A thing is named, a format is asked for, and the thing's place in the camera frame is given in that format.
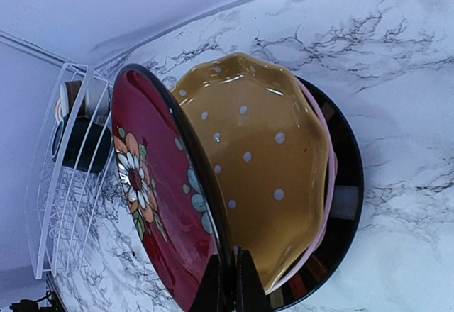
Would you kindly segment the yellow polka dot plate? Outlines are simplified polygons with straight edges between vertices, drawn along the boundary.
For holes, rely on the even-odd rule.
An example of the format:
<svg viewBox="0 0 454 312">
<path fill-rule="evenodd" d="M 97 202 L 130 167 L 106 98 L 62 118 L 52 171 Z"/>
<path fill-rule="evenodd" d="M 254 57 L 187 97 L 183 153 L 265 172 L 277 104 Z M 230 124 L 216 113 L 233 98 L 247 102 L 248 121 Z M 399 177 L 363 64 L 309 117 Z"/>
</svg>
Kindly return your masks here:
<svg viewBox="0 0 454 312">
<path fill-rule="evenodd" d="M 243 53 L 192 67 L 172 94 L 216 175 L 233 244 L 273 292 L 322 225 L 320 120 L 288 69 Z"/>
</svg>

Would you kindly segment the dark green mug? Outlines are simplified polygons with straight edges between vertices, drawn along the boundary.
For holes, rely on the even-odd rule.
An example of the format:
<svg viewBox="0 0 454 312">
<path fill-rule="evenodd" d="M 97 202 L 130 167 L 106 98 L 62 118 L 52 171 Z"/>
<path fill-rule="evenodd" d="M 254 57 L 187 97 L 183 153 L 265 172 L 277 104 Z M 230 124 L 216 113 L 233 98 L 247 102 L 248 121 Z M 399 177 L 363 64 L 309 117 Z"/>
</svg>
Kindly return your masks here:
<svg viewBox="0 0 454 312">
<path fill-rule="evenodd" d="M 87 138 L 84 139 L 89 123 L 90 119 L 87 117 L 80 116 L 76 118 L 70 133 L 70 139 L 67 143 L 62 165 L 64 167 L 74 168 L 79 151 L 82 151 L 77 164 L 77 170 L 99 174 L 107 162 L 111 149 L 111 131 L 99 124 L 93 123 L 89 129 Z"/>
</svg>

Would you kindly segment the white red patterned bowl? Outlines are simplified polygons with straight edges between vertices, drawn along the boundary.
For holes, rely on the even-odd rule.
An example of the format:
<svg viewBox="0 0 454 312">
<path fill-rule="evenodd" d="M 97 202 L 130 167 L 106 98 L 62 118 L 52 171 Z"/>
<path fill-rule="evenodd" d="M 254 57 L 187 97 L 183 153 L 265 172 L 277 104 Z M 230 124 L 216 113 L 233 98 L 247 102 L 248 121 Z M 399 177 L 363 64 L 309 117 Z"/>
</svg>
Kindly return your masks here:
<svg viewBox="0 0 454 312">
<path fill-rule="evenodd" d="M 55 122 L 60 123 L 63 118 L 70 114 L 69 99 L 66 94 L 61 94 L 54 107 Z"/>
</svg>

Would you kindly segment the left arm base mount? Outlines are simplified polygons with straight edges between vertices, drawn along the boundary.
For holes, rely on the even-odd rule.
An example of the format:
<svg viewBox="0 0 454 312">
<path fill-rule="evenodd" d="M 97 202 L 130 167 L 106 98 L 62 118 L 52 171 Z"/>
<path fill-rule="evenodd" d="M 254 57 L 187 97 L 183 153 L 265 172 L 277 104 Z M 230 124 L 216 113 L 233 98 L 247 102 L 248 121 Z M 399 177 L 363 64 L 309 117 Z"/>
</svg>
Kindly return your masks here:
<svg viewBox="0 0 454 312">
<path fill-rule="evenodd" d="M 17 303 L 12 303 L 9 310 L 13 312 L 63 312 L 64 308 L 53 291 L 46 291 L 46 294 L 37 300 L 21 299 Z"/>
</svg>

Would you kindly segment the pink bear plate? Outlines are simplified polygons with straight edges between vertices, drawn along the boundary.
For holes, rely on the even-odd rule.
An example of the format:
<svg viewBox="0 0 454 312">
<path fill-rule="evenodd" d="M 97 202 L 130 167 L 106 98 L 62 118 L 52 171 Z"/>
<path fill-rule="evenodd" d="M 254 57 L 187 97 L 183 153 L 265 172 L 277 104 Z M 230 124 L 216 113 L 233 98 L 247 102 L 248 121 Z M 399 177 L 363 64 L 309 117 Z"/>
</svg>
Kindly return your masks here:
<svg viewBox="0 0 454 312">
<path fill-rule="evenodd" d="M 318 233 L 316 234 L 316 237 L 314 240 L 311 242 L 311 244 L 308 246 L 308 248 L 304 251 L 302 256 L 297 260 L 297 263 L 295 265 L 292 265 L 291 268 L 287 271 L 285 275 L 283 275 L 279 281 L 275 284 L 274 288 L 277 289 L 281 287 L 284 283 L 289 281 L 307 262 L 307 260 L 310 258 L 310 256 L 314 253 L 314 251 L 319 247 L 319 245 L 322 243 L 323 238 L 326 233 L 326 226 L 328 222 L 328 215 L 331 210 L 331 205 L 333 202 L 333 195 L 334 195 L 334 186 L 335 186 L 335 180 L 337 176 L 337 171 L 338 171 L 338 161 L 336 154 L 333 149 L 333 143 L 331 140 L 331 134 L 328 129 L 328 124 L 326 122 L 326 119 L 323 115 L 323 112 L 320 108 L 320 106 L 317 104 L 314 96 L 311 94 L 309 91 L 309 88 L 307 85 L 303 84 L 303 81 L 300 79 L 297 79 L 299 86 L 310 103 L 312 109 L 314 110 L 315 114 L 317 115 L 318 119 L 320 120 L 323 129 L 325 130 L 325 133 L 328 137 L 328 161 L 327 161 L 327 168 L 326 168 L 326 190 L 325 190 L 325 202 L 324 202 L 324 210 L 323 210 L 323 220 L 322 220 L 322 225 L 319 228 Z"/>
</svg>

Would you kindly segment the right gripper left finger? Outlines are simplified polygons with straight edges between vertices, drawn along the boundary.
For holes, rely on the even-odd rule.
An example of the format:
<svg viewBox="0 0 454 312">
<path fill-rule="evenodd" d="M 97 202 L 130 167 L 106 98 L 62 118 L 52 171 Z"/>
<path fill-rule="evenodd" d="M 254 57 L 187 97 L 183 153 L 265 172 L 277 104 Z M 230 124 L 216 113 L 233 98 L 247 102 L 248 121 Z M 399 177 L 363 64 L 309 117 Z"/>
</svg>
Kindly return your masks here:
<svg viewBox="0 0 454 312">
<path fill-rule="evenodd" d="M 222 307 L 220 261 L 218 255 L 212 255 L 189 311 L 219 312 Z"/>
</svg>

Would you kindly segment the dark red floral plate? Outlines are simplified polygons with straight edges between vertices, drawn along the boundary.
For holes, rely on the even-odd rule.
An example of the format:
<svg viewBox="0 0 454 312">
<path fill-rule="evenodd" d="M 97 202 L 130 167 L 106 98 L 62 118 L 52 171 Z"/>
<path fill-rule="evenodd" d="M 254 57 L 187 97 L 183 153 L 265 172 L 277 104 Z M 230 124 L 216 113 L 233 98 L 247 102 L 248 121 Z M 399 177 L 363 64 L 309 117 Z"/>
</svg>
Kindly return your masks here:
<svg viewBox="0 0 454 312">
<path fill-rule="evenodd" d="M 232 311 L 233 246 L 221 190 L 176 99 L 148 69 L 129 64 L 114 82 L 111 122 L 121 187 L 161 282 L 189 311 L 218 255 L 222 311 Z"/>
</svg>

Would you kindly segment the black rimmed cream plate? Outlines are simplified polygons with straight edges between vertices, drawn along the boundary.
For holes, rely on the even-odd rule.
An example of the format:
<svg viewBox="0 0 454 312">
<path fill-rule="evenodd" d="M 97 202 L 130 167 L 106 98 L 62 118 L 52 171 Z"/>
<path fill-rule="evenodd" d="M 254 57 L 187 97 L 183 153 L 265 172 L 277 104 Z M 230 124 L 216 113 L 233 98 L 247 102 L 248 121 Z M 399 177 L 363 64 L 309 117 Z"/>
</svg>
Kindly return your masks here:
<svg viewBox="0 0 454 312">
<path fill-rule="evenodd" d="M 338 172 L 326 232 L 305 265 L 268 299 L 274 311 L 289 311 L 319 289 L 337 270 L 358 229 L 364 198 L 364 174 L 355 135 L 341 110 L 320 89 L 299 78 L 326 119 Z"/>
</svg>

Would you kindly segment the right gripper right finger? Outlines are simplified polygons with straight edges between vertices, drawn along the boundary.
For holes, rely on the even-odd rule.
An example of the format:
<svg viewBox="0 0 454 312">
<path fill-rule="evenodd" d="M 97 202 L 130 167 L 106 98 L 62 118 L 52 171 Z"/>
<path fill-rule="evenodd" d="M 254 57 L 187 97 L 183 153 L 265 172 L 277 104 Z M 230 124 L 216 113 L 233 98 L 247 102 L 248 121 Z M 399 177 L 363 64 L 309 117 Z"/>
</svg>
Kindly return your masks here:
<svg viewBox="0 0 454 312">
<path fill-rule="evenodd" d="M 235 311 L 269 311 L 258 272 L 249 251 L 238 249 L 236 258 Z"/>
</svg>

